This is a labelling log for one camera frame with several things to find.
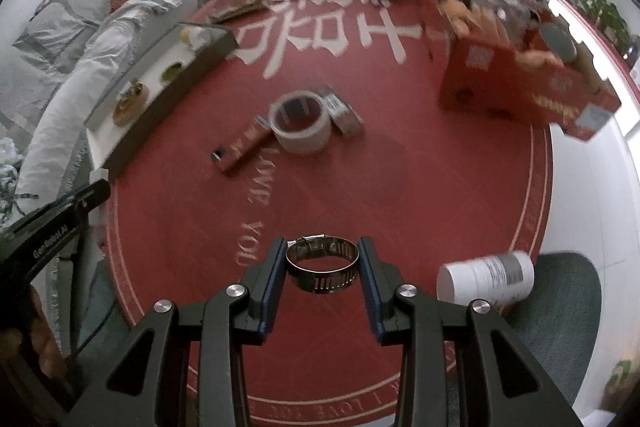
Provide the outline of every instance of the bolt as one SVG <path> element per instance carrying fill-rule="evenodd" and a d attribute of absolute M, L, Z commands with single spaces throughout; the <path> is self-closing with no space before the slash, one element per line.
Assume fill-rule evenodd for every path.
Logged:
<path fill-rule="evenodd" d="M 418 288 L 413 284 L 401 284 L 398 286 L 398 293 L 402 297 L 415 297 L 418 295 Z"/>
<path fill-rule="evenodd" d="M 226 294 L 229 297 L 239 297 L 244 293 L 244 286 L 241 284 L 232 284 L 226 287 Z"/>
<path fill-rule="evenodd" d="M 158 313 L 166 313 L 173 306 L 172 302 L 168 299 L 161 299 L 154 304 L 154 311 Z"/>
<path fill-rule="evenodd" d="M 476 299 L 471 303 L 471 309 L 473 309 L 473 311 L 475 311 L 476 313 L 484 315 L 485 313 L 491 311 L 491 304 L 489 304 L 484 299 Z"/>

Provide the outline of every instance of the white jar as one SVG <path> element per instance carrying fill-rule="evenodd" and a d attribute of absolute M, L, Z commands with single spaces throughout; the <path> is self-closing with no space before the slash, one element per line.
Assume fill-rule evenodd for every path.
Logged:
<path fill-rule="evenodd" d="M 463 306 L 474 299 L 485 299 L 493 307 L 500 307 L 529 296 L 533 281 L 529 255 L 516 250 L 442 265 L 436 293 L 441 301 Z"/>

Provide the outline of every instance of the metal hose clamp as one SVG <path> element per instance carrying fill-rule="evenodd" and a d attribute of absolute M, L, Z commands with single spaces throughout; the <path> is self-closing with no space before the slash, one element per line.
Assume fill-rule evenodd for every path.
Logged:
<path fill-rule="evenodd" d="M 332 235 L 308 235 L 289 241 L 287 248 L 287 271 L 294 284 L 310 293 L 336 293 L 351 286 L 358 277 L 360 253 L 351 242 Z M 315 271 L 298 265 L 306 259 L 339 257 L 350 263 L 330 271 Z"/>

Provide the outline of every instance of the red box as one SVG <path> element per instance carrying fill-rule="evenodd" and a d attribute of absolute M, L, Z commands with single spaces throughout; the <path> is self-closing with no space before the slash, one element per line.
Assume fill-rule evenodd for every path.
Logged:
<path fill-rule="evenodd" d="M 615 90 L 600 79 L 584 45 L 578 46 L 578 58 L 571 65 L 526 69 L 515 60 L 514 48 L 477 34 L 458 37 L 439 3 L 420 0 L 440 107 L 535 126 L 555 122 L 565 134 L 581 140 L 593 137 L 620 107 Z M 555 20 L 548 10 L 540 17 Z M 528 35 L 526 41 L 531 49 L 544 49 L 539 35 Z"/>

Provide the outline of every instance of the cardboard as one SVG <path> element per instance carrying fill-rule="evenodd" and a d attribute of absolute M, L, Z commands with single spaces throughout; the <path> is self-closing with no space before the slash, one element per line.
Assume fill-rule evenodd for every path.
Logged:
<path fill-rule="evenodd" d="M 594 136 L 613 117 L 620 99 L 608 80 L 593 68 L 593 56 L 577 46 L 578 58 L 564 67 L 524 68 L 518 50 L 478 35 L 458 37 L 440 0 L 420 0 L 428 54 L 442 108 L 544 126 L 558 123 L 581 140 Z M 548 10 L 545 22 L 555 21 Z M 545 49 L 539 35 L 526 38 L 532 49 Z"/>
<path fill-rule="evenodd" d="M 210 30 L 209 46 L 196 53 L 180 40 L 188 24 L 179 23 L 162 36 L 128 71 L 111 84 L 84 122 L 94 169 L 109 171 L 116 179 L 156 126 L 171 113 L 179 100 L 237 47 L 228 28 L 218 25 L 199 26 Z M 162 71 L 175 62 L 184 69 L 169 83 L 160 82 Z M 149 89 L 144 111 L 138 118 L 118 127 L 113 123 L 113 109 L 120 90 L 133 78 Z"/>

